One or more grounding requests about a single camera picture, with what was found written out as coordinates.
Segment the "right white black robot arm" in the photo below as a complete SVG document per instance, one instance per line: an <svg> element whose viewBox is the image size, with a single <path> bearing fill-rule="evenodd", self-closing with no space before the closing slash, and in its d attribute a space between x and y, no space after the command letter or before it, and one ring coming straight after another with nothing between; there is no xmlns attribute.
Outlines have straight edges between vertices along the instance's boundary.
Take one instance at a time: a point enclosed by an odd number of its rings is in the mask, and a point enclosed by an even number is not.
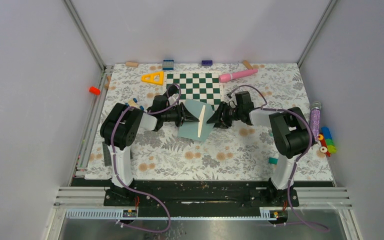
<svg viewBox="0 0 384 240"><path fill-rule="evenodd" d="M234 121L249 126L269 127L278 151L277 167L269 179L274 188L267 191L267 201L273 206L286 199L285 190L293 185L297 162L314 144L314 136L301 108L277 109L256 107L248 91L235 94L235 104L221 102L207 120L215 128L228 129Z"/></svg>

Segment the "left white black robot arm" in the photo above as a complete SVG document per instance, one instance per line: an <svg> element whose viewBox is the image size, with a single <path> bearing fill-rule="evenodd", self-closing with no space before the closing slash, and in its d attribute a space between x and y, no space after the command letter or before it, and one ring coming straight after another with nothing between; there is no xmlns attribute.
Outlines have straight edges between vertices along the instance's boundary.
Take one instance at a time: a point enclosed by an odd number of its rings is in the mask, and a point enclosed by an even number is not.
<svg viewBox="0 0 384 240"><path fill-rule="evenodd" d="M100 127L100 136L110 151L111 182L119 187L116 199L124 206L132 204L135 192L129 186L133 180L131 171L131 145L138 130L158 131L166 122L176 127L200 120L190 113L183 103L170 104L169 97L157 95L147 111L122 103L116 103Z"/></svg>

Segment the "grey-blue envelope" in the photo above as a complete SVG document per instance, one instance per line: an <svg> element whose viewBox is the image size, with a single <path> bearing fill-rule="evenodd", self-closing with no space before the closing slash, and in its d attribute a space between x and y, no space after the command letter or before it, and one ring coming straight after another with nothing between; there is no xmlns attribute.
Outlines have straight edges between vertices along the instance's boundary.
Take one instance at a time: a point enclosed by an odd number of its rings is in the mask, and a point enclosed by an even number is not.
<svg viewBox="0 0 384 240"><path fill-rule="evenodd" d="M205 107L205 116L204 116L204 122L202 126L202 133L201 137L198 138L198 122L185 122L182 126L178 129L178 137L199 141L199 142L205 142L206 139L209 137L210 133L213 131L213 124L207 124L207 120L214 114L213 106L209 103L204 103L197 100L187 99L184 102L185 107L187 110L192 113L195 117L199 118L200 112L202 110L202 106Z"/></svg>

